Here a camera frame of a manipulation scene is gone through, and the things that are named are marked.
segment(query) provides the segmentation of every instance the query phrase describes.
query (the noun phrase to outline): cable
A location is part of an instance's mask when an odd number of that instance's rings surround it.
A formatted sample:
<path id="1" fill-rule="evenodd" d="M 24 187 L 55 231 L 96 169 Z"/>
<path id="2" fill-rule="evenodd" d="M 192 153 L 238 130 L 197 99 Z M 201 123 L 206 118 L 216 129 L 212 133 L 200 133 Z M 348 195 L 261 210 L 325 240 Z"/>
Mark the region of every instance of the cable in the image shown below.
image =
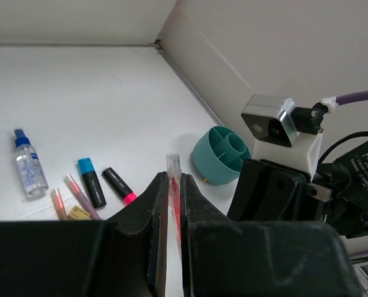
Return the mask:
<path id="1" fill-rule="evenodd" d="M 342 96 L 337 96 L 336 102 L 338 105 L 368 100 L 368 91 L 350 93 Z"/>
<path id="2" fill-rule="evenodd" d="M 340 144 L 343 144 L 344 142 L 350 140 L 350 139 L 354 139 L 354 138 L 358 138 L 358 137 L 368 137 L 368 131 L 361 131 L 361 132 L 356 132 L 356 133 L 352 133 L 342 139 L 340 139 L 339 141 L 337 141 L 335 144 L 333 144 L 331 147 L 329 147 L 326 152 L 319 158 L 318 163 L 322 163 L 326 157 Z"/>

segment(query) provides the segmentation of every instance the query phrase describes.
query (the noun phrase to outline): held pink tube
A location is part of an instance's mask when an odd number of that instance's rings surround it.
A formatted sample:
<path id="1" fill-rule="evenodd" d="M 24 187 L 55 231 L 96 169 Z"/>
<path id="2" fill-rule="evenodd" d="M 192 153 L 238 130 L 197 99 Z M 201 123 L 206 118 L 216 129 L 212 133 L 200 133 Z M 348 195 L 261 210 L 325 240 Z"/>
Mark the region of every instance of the held pink tube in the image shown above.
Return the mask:
<path id="1" fill-rule="evenodd" d="M 90 217 L 93 220 L 101 220 L 100 216 L 93 208 L 92 204 L 90 204 L 89 200 L 87 200 L 85 194 L 81 191 L 81 189 L 79 188 L 79 186 L 77 185 L 77 183 L 70 174 L 67 174 L 67 176 L 64 179 L 64 182 L 67 184 L 68 188 L 74 194 L 74 196 L 78 200 L 79 204 L 84 208 L 84 210 L 90 213 Z"/>

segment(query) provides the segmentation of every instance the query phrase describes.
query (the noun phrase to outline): marker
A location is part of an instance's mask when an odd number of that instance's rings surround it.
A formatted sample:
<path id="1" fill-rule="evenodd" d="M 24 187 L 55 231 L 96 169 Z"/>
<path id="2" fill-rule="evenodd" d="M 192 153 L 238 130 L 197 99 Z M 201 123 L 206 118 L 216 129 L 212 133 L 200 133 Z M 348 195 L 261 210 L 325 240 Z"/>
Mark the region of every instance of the marker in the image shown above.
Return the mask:
<path id="1" fill-rule="evenodd" d="M 105 202 L 102 187 L 100 186 L 99 179 L 97 178 L 95 168 L 90 158 L 78 160 L 78 166 L 93 207 L 99 209 L 105 206 L 107 203 Z"/>
<path id="2" fill-rule="evenodd" d="M 63 198 L 61 197 L 59 188 L 52 190 L 51 195 L 59 220 L 61 221 L 68 220 L 66 209 L 64 208 L 63 204 Z"/>
<path id="3" fill-rule="evenodd" d="M 74 194 L 75 198 L 78 200 L 79 204 L 90 213 L 90 217 L 93 220 L 101 220 L 99 214 L 93 208 L 92 204 L 90 204 L 89 200 L 87 200 L 85 194 L 81 191 L 80 187 L 77 185 L 75 180 L 72 178 L 71 174 L 67 174 L 64 179 L 64 182 L 67 184 L 68 188 Z"/>
<path id="4" fill-rule="evenodd" d="M 103 171 L 102 176 L 107 180 L 115 192 L 121 196 L 125 204 L 129 204 L 137 198 L 130 187 L 121 179 L 121 177 L 111 167 Z"/>

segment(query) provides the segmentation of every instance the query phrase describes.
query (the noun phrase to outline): blue spray nozzle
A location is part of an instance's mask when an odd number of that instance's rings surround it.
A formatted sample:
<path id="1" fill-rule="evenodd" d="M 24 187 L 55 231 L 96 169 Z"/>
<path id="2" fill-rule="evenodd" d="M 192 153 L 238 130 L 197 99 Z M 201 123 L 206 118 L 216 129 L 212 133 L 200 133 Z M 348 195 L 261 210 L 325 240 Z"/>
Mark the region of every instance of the blue spray nozzle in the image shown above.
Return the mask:
<path id="1" fill-rule="evenodd" d="M 23 144 L 31 145 L 30 139 L 28 139 L 25 136 L 23 129 L 15 129 L 15 136 L 16 136 L 15 140 L 16 147 L 20 147 Z"/>

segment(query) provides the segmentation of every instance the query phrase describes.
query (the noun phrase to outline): black cable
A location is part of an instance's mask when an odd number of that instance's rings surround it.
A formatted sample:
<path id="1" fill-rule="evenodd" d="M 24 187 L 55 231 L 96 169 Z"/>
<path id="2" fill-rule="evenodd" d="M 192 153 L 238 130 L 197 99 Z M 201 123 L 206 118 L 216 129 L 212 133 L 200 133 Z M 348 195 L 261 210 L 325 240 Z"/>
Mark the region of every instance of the black cable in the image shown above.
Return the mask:
<path id="1" fill-rule="evenodd" d="M 339 141 L 337 141 L 335 144 L 333 144 L 331 147 L 329 147 L 327 149 L 327 151 L 320 157 L 318 163 L 323 162 L 326 157 L 340 144 L 343 144 L 344 142 L 348 141 L 349 139 L 354 139 L 354 138 L 358 138 L 358 137 L 368 137 L 368 131 L 361 131 L 361 132 L 356 132 L 356 133 L 352 133 L 342 139 L 340 139 Z"/>

